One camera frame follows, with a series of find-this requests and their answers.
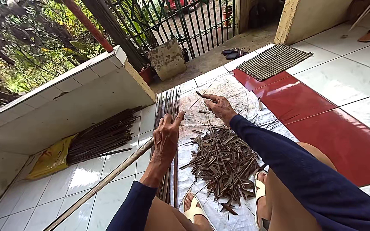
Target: navy blue sleeve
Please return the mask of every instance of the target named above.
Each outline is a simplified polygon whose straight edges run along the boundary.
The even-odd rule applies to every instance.
[[[143,231],[157,189],[134,181],[106,231]]]
[[[370,196],[344,176],[285,136],[257,127],[241,115],[234,116],[230,126],[323,230],[370,230]]]

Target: red object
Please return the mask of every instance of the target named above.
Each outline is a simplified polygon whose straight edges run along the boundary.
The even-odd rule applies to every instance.
[[[222,13],[222,16],[223,16],[224,20],[226,20],[231,15],[232,15],[232,6],[227,6],[224,9],[224,12]],[[228,21],[224,21],[224,24],[225,24],[225,26],[228,26],[230,24],[229,20]]]
[[[278,118],[284,124],[305,119],[337,107],[293,76],[255,89],[254,93],[261,98],[261,102],[276,117],[280,115]]]
[[[77,17],[87,30],[95,37],[95,39],[105,48],[106,51],[112,52],[113,47],[109,44],[108,40],[99,32],[99,30],[91,23],[91,21],[81,11],[79,6],[73,0],[63,0],[68,9]]]
[[[146,84],[150,84],[154,81],[152,77],[152,68],[150,65],[146,65],[146,68],[139,73],[139,75],[142,77],[142,79],[146,82]]]
[[[181,6],[183,6],[185,5],[185,0],[179,0],[179,3],[181,4]],[[169,6],[171,7],[171,9],[176,10],[176,4],[174,0],[169,0]]]
[[[299,141],[320,149],[357,186],[370,184],[369,127],[285,71],[262,82],[233,72]]]

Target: green metal gate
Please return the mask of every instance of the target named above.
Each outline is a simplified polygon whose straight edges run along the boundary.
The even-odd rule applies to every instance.
[[[141,55],[176,37],[186,60],[235,35],[235,0],[105,0]]]

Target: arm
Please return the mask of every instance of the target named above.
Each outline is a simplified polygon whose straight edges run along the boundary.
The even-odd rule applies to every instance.
[[[295,142],[237,115],[226,98],[207,97],[218,102],[205,99],[216,117],[258,152],[322,228],[370,230],[370,196]]]
[[[174,121],[165,114],[153,132],[155,150],[141,179],[134,181],[124,203],[118,209],[106,231],[143,231],[152,200],[163,176],[171,165],[178,147],[179,124],[184,112]]]

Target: plastic sheet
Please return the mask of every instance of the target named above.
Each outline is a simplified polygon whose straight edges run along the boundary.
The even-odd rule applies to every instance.
[[[64,138],[48,149],[42,151],[37,163],[26,178],[33,180],[66,169],[68,167],[68,148],[72,138],[75,136],[76,134]]]
[[[236,92],[236,94],[231,97],[227,96],[227,99],[237,113],[251,120],[251,122],[253,122],[254,124],[271,124],[267,128],[268,130],[272,130],[278,134],[290,138],[295,142],[298,142],[298,139],[296,139],[296,137],[281,122],[277,120],[275,115],[271,111],[269,111],[265,105],[263,105],[262,109],[259,110],[260,107],[258,103],[258,98],[253,92],[247,92],[246,89],[238,87],[238,84],[240,83],[235,83],[235,79],[231,75],[219,78],[224,78],[224,80],[220,80],[218,87],[214,90],[208,88],[205,85],[197,88],[196,90],[198,92],[204,92],[204,88],[208,88],[207,93],[209,94],[223,95],[224,93],[221,94],[221,92],[218,92],[221,87],[220,83],[226,85],[226,87],[223,87],[223,91],[229,91],[229,88],[231,87],[231,90],[233,90],[233,92]],[[189,105],[189,103],[193,103],[197,100],[197,97],[194,97],[194,95],[196,95],[194,94],[194,91],[195,90],[192,90],[191,92],[181,96],[181,101],[183,104],[180,105],[180,109],[186,110],[187,107],[184,105]],[[193,133],[192,130],[195,129],[202,132],[205,132],[207,130],[207,127],[202,125],[202,123],[205,123],[206,121],[206,118],[204,118],[205,114],[198,113],[199,110],[206,110],[202,100],[200,99],[188,110],[187,114],[185,115],[185,120],[184,122],[182,122],[183,125],[180,129],[180,140],[178,147],[178,165],[180,167],[189,163],[193,159],[191,155],[191,150],[197,150],[198,147],[198,145],[188,144],[191,141],[190,138],[194,138],[198,135],[196,133]],[[210,118],[212,124],[221,124],[221,120],[215,118],[213,114],[209,114],[208,117]],[[258,158],[257,161],[260,165],[263,164],[260,158]],[[234,205],[235,207],[233,209],[236,213],[238,213],[238,216],[234,216],[229,212],[220,213],[222,206],[219,203],[226,203],[228,199],[221,198],[219,199],[219,201],[214,202],[213,195],[210,195],[208,197],[205,188],[205,181],[202,179],[198,179],[197,181],[195,181],[195,176],[191,174],[191,169],[192,168],[186,168],[184,170],[179,169],[178,171],[179,203],[182,202],[188,189],[192,186],[190,191],[195,193],[198,199],[203,203],[203,208],[206,214],[217,230],[257,230],[254,217],[256,207],[254,198],[250,198],[248,200],[244,200],[243,198],[241,198],[241,207],[239,207],[238,205]],[[178,209],[183,212],[183,203],[179,205]]]

